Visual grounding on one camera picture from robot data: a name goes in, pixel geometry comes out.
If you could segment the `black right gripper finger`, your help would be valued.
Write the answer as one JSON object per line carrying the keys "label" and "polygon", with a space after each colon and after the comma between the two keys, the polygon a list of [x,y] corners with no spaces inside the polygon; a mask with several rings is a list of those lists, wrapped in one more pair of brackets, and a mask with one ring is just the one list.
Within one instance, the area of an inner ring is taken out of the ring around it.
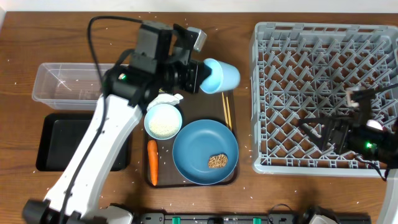
{"label": "black right gripper finger", "polygon": [[324,148],[324,138],[315,130],[308,128],[305,124],[300,125],[300,129],[308,136],[309,140],[316,145],[317,148]]}
{"label": "black right gripper finger", "polygon": [[304,119],[300,119],[298,121],[298,125],[304,125],[304,124],[309,124],[309,123],[316,123],[316,124],[322,124],[322,125],[329,125],[334,123],[335,121],[339,120],[339,119],[343,119],[343,116],[325,116],[322,118],[304,118]]}

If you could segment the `white tissue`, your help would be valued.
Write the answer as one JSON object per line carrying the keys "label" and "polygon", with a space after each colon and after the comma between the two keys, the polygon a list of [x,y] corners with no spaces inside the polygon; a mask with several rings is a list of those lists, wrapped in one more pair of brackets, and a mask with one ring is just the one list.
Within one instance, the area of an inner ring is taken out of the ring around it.
{"label": "white tissue", "polygon": [[154,100],[152,100],[147,106],[147,112],[149,112],[153,107],[161,104],[175,106],[183,100],[183,96],[179,93],[172,95],[168,93],[159,94]]}

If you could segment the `light blue cup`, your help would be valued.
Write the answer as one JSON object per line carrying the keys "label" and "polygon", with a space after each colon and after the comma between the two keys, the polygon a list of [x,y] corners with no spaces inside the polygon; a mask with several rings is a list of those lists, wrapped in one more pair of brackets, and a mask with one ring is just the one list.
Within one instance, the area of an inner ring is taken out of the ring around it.
{"label": "light blue cup", "polygon": [[215,94],[229,91],[240,84],[241,76],[236,67],[213,58],[205,59],[204,64],[210,68],[211,73],[200,85],[203,92]]}

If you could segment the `light blue rice bowl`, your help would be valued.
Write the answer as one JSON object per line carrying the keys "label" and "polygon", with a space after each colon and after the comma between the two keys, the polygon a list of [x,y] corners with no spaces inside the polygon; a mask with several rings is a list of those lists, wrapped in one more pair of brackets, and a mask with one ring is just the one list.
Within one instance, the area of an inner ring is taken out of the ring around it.
{"label": "light blue rice bowl", "polygon": [[182,127],[180,111],[168,104],[156,105],[147,112],[144,127],[149,136],[158,140],[174,137]]}

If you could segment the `blue plate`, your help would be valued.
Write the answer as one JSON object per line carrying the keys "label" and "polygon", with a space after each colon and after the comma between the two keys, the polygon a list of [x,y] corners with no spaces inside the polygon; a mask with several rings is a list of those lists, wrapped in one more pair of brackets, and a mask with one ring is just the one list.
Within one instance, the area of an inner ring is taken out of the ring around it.
{"label": "blue plate", "polygon": [[[213,156],[224,155],[224,167],[210,168]],[[234,134],[222,123],[201,119],[186,125],[175,138],[172,155],[182,176],[198,185],[213,185],[231,175],[238,163],[239,147]]]}

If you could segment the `pink white cup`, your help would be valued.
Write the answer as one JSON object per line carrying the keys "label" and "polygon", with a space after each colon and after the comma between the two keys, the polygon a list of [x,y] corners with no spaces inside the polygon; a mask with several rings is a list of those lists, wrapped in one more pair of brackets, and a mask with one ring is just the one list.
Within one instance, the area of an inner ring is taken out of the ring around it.
{"label": "pink white cup", "polygon": [[368,120],[366,125],[374,129],[383,130],[382,124],[373,119]]}

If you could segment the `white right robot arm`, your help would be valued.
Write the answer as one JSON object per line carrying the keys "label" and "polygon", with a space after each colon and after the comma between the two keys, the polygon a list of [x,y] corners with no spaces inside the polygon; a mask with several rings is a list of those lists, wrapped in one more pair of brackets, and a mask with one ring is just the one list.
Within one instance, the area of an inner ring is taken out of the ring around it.
{"label": "white right robot arm", "polygon": [[340,154],[353,151],[359,162],[371,166],[387,182],[378,223],[397,223],[397,133],[369,126],[368,121],[372,120],[371,100],[375,95],[396,87],[393,84],[379,89],[348,88],[347,104],[358,109],[356,117],[326,116],[298,121],[299,128],[317,148],[324,150],[330,143]]}

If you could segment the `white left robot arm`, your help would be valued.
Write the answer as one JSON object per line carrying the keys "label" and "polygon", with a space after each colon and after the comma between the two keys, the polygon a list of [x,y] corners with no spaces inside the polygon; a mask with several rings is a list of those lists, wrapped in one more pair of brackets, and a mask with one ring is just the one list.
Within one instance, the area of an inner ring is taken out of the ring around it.
{"label": "white left robot arm", "polygon": [[105,180],[132,130],[154,107],[159,91],[174,87],[197,93],[211,70],[193,60],[206,34],[178,24],[139,21],[137,44],[125,50],[106,72],[99,72],[101,95],[91,123],[71,161],[43,200],[30,199],[27,223],[132,223],[120,205],[99,208]]}

